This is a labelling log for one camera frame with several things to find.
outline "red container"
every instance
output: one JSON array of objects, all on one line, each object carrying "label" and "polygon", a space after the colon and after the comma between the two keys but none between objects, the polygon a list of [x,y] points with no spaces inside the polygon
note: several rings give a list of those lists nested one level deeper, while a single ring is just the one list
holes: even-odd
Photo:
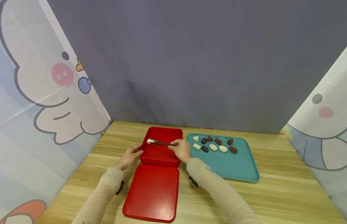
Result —
[{"label": "red container", "polygon": [[182,139],[183,132],[178,128],[160,128],[150,127],[141,146],[144,153],[140,156],[143,164],[178,167],[181,161],[176,157],[174,151],[169,150],[167,146],[149,145],[148,139],[156,139],[162,142],[172,142],[176,139]]},{"label": "red container", "polygon": [[172,142],[182,136],[182,130],[176,128],[150,127],[147,130],[141,146],[144,151],[140,156],[142,164],[136,170],[124,203],[125,216],[152,222],[175,219],[180,160],[166,146],[152,146],[146,141],[150,138]]}]

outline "black eye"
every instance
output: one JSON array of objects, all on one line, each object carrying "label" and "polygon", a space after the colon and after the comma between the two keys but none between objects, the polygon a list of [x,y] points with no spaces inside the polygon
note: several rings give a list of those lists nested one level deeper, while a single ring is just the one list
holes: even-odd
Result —
[{"label": "black eye", "polygon": [[66,60],[66,61],[69,60],[69,54],[68,54],[67,52],[65,52],[65,51],[63,51],[63,53],[62,53],[62,57],[63,57],[63,59]]},{"label": "black eye", "polygon": [[323,100],[323,96],[321,94],[315,94],[313,96],[313,104],[319,104]]}]

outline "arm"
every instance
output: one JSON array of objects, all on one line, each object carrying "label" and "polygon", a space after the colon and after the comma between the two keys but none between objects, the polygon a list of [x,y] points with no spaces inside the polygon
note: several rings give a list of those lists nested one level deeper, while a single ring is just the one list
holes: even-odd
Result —
[{"label": "arm", "polygon": [[123,176],[124,172],[119,167],[109,167],[72,224],[99,224],[109,201],[119,190]]},{"label": "arm", "polygon": [[225,211],[230,223],[260,223],[249,205],[230,184],[212,172],[204,162],[191,157],[188,141],[178,139],[171,143],[178,144],[178,146],[169,146],[169,149],[173,150],[176,156],[187,164],[188,173],[203,189],[208,191],[217,205]]},{"label": "arm", "polygon": [[72,224],[100,224],[109,201],[121,186],[124,170],[131,165],[143,151],[141,144],[128,148],[115,166],[109,167],[100,178],[98,186],[84,203]]}]

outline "person's left hand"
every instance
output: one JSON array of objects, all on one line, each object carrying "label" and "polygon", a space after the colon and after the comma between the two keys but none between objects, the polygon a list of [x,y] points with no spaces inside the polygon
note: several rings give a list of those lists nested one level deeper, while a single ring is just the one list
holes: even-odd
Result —
[{"label": "person's left hand", "polygon": [[126,168],[128,168],[129,165],[131,165],[135,159],[144,152],[140,150],[140,147],[141,144],[126,149],[124,155],[121,156],[115,166],[119,167],[122,171],[126,170]]}]

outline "gray curtain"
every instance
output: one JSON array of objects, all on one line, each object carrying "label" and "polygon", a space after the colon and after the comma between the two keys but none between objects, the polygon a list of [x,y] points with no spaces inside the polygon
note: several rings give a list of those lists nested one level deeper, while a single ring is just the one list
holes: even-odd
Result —
[{"label": "gray curtain", "polygon": [[277,134],[347,45],[347,0],[48,0],[113,120]]}]

